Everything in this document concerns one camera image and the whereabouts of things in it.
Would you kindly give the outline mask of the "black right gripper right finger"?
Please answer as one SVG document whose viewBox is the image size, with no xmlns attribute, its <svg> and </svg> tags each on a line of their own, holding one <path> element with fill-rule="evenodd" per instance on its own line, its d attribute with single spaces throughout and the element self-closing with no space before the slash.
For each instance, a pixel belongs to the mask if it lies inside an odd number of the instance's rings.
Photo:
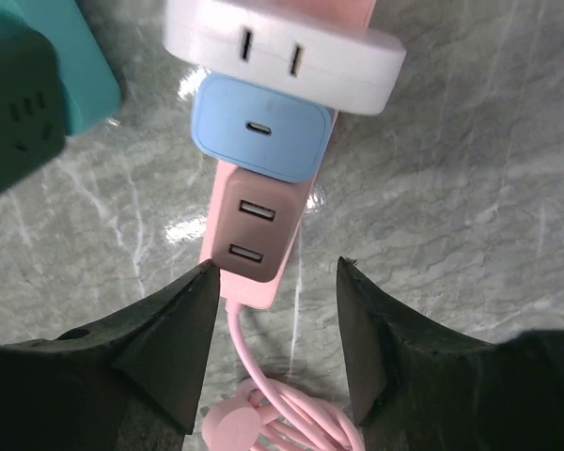
<svg viewBox="0 0 564 451">
<path fill-rule="evenodd" d="M 564 450 L 564 330 L 453 331 L 337 263 L 352 417 L 368 450 Z"/>
</svg>

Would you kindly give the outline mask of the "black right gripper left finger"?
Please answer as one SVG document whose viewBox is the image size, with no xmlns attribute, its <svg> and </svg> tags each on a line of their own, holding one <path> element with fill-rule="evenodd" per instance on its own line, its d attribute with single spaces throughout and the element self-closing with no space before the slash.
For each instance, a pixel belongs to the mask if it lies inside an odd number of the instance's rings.
<svg viewBox="0 0 564 451">
<path fill-rule="evenodd" d="M 220 293 L 206 261 L 52 339 L 0 346 L 0 450 L 180 450 L 193 432 Z"/>
</svg>

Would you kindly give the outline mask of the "mauve dual usb charger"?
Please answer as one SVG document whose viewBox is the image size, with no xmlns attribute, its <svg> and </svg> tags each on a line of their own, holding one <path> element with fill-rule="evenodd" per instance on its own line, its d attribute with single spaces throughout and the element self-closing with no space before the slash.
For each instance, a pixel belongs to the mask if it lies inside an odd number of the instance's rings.
<svg viewBox="0 0 564 451">
<path fill-rule="evenodd" d="M 307 182 L 237 168 L 229 176 L 211 250 L 220 268 L 260 283 L 281 267 L 302 214 Z"/>
</svg>

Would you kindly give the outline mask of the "blue usb charger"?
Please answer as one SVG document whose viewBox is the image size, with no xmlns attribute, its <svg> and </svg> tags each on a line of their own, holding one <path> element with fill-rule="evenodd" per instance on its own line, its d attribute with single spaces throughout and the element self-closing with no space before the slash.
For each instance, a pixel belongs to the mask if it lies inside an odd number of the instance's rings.
<svg viewBox="0 0 564 451">
<path fill-rule="evenodd" d="M 333 116 L 323 105 L 213 72 L 196 93 L 191 135 L 217 160 L 299 183 L 319 169 Z"/>
</svg>

